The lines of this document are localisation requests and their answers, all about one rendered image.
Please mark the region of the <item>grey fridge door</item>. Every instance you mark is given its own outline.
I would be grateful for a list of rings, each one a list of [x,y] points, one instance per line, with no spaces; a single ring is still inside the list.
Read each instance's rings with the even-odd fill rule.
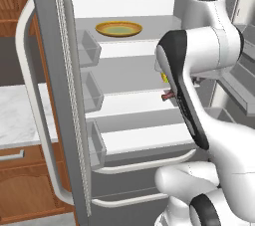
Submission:
[[[92,168],[72,0],[34,0],[79,226],[90,226]]]
[[[233,69],[215,83],[210,105],[224,108],[231,99],[246,116],[255,116],[255,0],[236,0],[232,22],[243,34],[243,54]]]

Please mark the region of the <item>grey fridge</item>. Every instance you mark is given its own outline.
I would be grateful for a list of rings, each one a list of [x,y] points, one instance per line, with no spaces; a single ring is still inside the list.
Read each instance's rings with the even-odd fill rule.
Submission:
[[[235,0],[226,0],[228,7]],[[95,34],[102,52],[89,69],[104,94],[100,109],[87,113],[106,147],[107,167],[165,160],[205,161],[196,149],[175,101],[160,97],[167,85],[154,68],[154,49],[168,30],[179,28],[187,0],[73,0],[76,29],[93,31],[104,20],[142,25],[126,39]]]

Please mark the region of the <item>grey left fridge door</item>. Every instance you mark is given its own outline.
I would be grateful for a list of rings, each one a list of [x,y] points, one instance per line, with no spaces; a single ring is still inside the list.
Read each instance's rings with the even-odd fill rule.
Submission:
[[[72,0],[34,0],[79,226],[90,226],[92,168]]]

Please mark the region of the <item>wooden drawer front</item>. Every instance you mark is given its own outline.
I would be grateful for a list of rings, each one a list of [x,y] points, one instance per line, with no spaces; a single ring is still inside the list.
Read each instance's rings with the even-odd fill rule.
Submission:
[[[0,157],[19,154],[21,150],[24,151],[23,158],[0,161],[0,169],[35,165],[45,162],[43,149],[40,144],[0,149]]]

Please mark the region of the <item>chicken drumstick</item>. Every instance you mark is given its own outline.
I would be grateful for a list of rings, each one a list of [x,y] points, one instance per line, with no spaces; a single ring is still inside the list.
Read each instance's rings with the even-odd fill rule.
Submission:
[[[163,101],[166,101],[168,99],[171,99],[175,96],[174,92],[168,92],[167,94],[161,95],[161,99]]]

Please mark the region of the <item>grey right fridge door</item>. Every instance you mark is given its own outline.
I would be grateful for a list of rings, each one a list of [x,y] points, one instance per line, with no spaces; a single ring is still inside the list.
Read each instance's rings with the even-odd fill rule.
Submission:
[[[233,69],[215,83],[210,105],[224,108],[231,99],[246,116],[255,116],[255,0],[236,0],[232,22],[243,34],[243,54]]]

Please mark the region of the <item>clear fridge door bin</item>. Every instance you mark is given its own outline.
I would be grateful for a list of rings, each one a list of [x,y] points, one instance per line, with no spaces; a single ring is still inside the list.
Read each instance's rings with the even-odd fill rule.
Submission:
[[[88,30],[77,31],[79,61],[81,67],[96,66],[100,59],[101,46]]]
[[[88,143],[92,170],[100,169],[105,164],[107,149],[101,136],[97,122],[87,120]]]
[[[100,89],[92,72],[82,72],[82,87],[84,96],[85,112],[92,113],[101,109],[104,94]]]

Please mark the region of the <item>wooden base cupboard door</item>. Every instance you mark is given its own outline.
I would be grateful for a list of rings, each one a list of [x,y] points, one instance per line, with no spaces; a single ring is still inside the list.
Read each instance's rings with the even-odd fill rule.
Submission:
[[[55,195],[45,165],[0,170],[0,225],[72,211]]]

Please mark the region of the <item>grey freezer drawer front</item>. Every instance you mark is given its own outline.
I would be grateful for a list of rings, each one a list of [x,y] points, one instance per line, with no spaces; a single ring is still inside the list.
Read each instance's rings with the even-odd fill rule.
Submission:
[[[93,205],[90,226],[154,226],[166,205],[166,199],[120,208]]]
[[[106,167],[174,158],[185,155],[186,153],[188,153],[188,149],[144,156],[141,158],[137,157],[108,161]],[[103,200],[115,200],[156,193],[157,190],[154,183],[155,172],[156,168],[119,174],[101,174],[92,172],[92,197]]]

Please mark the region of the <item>yellow plate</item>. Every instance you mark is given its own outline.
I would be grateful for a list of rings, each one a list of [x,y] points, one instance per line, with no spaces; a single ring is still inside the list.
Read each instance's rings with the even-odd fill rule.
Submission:
[[[141,30],[142,25],[131,21],[107,21],[96,25],[96,31],[108,37],[130,37]]]

